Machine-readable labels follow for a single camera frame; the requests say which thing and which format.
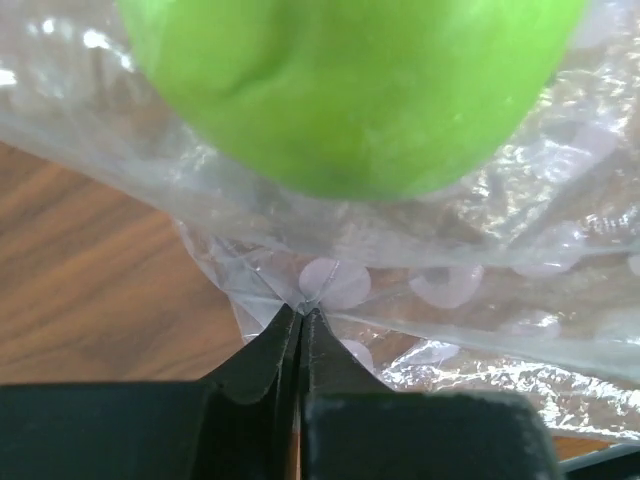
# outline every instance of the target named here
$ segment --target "table surface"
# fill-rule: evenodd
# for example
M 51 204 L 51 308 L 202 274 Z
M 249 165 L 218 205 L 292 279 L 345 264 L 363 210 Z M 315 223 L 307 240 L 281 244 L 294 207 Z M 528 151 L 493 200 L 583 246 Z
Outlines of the table surface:
M 193 379 L 242 345 L 167 215 L 3 144 L 0 305 L 0 383 Z

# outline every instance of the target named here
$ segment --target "wood grain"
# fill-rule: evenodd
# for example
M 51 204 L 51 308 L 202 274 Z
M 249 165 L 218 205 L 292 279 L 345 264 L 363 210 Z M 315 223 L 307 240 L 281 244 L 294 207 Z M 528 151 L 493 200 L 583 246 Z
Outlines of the wood grain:
M 0 383 L 197 378 L 240 347 L 165 214 L 0 144 Z

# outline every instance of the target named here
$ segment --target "clear plastic bag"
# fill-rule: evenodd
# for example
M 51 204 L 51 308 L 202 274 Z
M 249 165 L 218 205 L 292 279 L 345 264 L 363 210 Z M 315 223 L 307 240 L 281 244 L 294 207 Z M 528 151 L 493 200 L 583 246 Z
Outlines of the clear plastic bag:
M 439 340 L 420 338 L 383 326 L 384 318 L 373 317 L 374 321 L 371 321 L 371 317 L 365 319 L 360 315 L 359 308 L 367 298 L 372 298 L 372 289 L 376 287 L 383 291 L 395 288 L 399 293 L 406 293 L 403 292 L 406 285 L 400 286 L 403 285 L 400 279 L 406 277 L 403 270 L 388 270 L 384 276 L 376 278 L 374 270 L 357 264 L 275 252 L 264 247 L 251 248 L 206 233 L 199 234 L 197 229 L 188 228 L 181 222 L 178 222 L 178 228 L 187 250 L 203 272 L 228 293 L 247 342 L 262 332 L 283 300 L 306 309 L 320 304 L 336 336 L 391 388 L 398 391 L 483 389 L 518 392 L 529 398 L 546 425 L 558 435 L 640 443 L 640 396 L 637 382 L 625 380 L 626 376 L 597 376 L 588 371 L 525 360 L 521 355 L 506 356 L 492 353 L 487 348 L 464 348 L 441 340 L 452 335 L 436 335 Z M 473 270 L 475 283 L 478 278 L 482 279 L 483 270 L 482 267 Z M 499 304 L 500 299 L 509 301 L 509 297 L 493 295 L 495 303 L 492 305 Z M 446 295 L 431 298 L 453 301 Z M 392 299 L 388 307 L 402 311 L 404 303 Z M 531 341 L 553 339 L 561 334 L 564 322 L 559 321 L 558 314 L 533 307 L 518 308 L 509 308 L 514 316 L 502 323 L 499 335 L 516 335 Z M 473 307 L 468 312 L 473 316 Z M 443 331 L 448 329 L 446 324 L 442 328 Z M 631 343 L 636 338 L 616 331 L 615 326 L 600 331 L 601 338 L 585 339 L 581 348 L 588 351 L 595 341 Z
M 594 0 L 493 158 L 396 203 L 308 198 L 222 156 L 139 72 L 111 0 L 0 11 L 0 140 L 180 218 L 254 322 L 282 300 L 320 302 L 338 333 L 383 328 L 640 379 L 639 0 Z

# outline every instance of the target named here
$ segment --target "white polka dot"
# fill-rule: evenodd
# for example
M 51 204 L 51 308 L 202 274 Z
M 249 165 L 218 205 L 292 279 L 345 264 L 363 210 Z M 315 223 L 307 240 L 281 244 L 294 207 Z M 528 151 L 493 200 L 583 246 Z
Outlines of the white polka dot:
M 409 282 L 411 290 L 431 305 L 453 309 L 467 303 L 478 290 L 484 268 L 427 268 Z
M 409 365 L 439 365 L 458 353 L 460 353 L 458 345 L 437 340 L 422 340 L 404 355 L 404 360 Z
M 367 347 L 365 347 L 360 342 L 356 342 L 354 340 L 340 340 L 342 345 L 344 345 L 351 355 L 355 357 L 367 370 L 370 372 L 374 372 L 375 368 L 373 367 L 373 356 Z
M 599 328 L 595 334 L 597 342 L 624 343 L 640 345 L 640 309 L 619 309 L 607 311 L 599 319 Z
M 557 315 L 542 310 L 521 312 L 500 326 L 501 332 L 509 335 L 536 338 L 556 338 L 562 327 Z
M 371 276 L 365 267 L 327 258 L 304 267 L 298 283 L 308 301 L 319 301 L 327 310 L 356 307 L 371 291 Z
M 580 261 L 580 251 L 585 242 L 578 224 L 563 222 L 543 232 L 535 242 L 536 248 L 544 250 L 539 262 L 515 266 L 513 271 L 530 278 L 552 277 L 567 272 Z
M 607 41 L 616 29 L 616 5 L 592 0 L 585 16 L 573 34 L 569 48 L 594 48 Z
M 573 148 L 589 154 L 589 168 L 600 163 L 618 148 L 618 136 L 606 128 L 606 123 L 603 119 L 602 125 L 587 124 L 581 127 L 571 143 Z
M 627 264 L 629 265 L 629 270 L 635 276 L 640 277 L 640 255 L 632 255 L 627 258 Z
M 542 140 L 531 147 L 531 170 L 538 178 L 552 183 L 566 183 L 576 177 L 577 166 L 588 155 L 571 145 Z

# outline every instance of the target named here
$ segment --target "green apple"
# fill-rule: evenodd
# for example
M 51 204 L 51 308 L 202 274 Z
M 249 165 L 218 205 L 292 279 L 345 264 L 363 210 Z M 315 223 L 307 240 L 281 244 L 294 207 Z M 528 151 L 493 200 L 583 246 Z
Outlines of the green apple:
M 137 62 L 220 151 L 293 190 L 386 200 L 495 151 L 585 0 L 118 0 Z

